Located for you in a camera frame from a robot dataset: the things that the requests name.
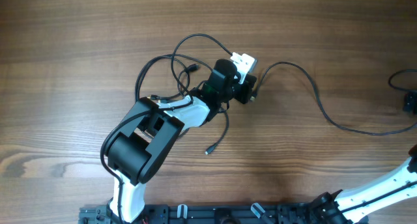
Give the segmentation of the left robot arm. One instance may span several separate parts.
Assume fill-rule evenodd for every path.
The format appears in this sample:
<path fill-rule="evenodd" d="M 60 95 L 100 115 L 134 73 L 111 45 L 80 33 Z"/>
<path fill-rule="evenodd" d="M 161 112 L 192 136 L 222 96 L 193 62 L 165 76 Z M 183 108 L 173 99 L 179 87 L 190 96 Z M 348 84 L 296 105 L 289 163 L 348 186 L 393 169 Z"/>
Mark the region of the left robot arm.
<path fill-rule="evenodd" d="M 256 63 L 249 55 L 234 53 L 230 59 L 217 60 L 208 80 L 181 100 L 136 100 L 100 149 L 100 161 L 115 179 L 109 209 L 116 223 L 133 223 L 142 213 L 146 183 L 159 170 L 181 133 L 225 113 L 223 105 L 232 99 L 242 104 L 250 101 L 257 81 L 251 74 Z"/>

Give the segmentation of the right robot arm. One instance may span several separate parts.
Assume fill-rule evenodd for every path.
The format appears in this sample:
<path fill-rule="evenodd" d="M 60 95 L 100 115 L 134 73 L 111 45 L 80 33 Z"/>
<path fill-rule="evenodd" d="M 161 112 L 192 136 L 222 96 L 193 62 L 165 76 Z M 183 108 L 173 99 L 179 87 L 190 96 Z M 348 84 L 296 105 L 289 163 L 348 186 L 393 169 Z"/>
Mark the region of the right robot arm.
<path fill-rule="evenodd" d="M 393 171 L 357 188 L 323 193 L 309 204 L 312 222 L 359 223 L 368 214 L 416 197 L 416 147 Z"/>

